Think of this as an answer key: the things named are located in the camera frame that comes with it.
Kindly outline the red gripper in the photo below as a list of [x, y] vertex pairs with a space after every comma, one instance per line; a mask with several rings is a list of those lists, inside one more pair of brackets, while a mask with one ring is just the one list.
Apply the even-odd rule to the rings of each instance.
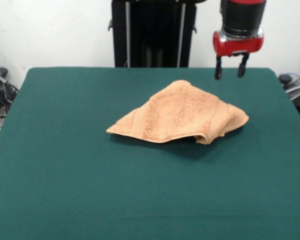
[[264, 42], [264, 31], [260, 27], [257, 34], [248, 38], [234, 38], [225, 35], [221, 30], [213, 33], [213, 48], [216, 53], [216, 67], [214, 78], [220, 80], [222, 78], [222, 57], [235, 56], [243, 54], [242, 61], [239, 65], [237, 76], [242, 78], [245, 75], [247, 61], [251, 53], [261, 49]]

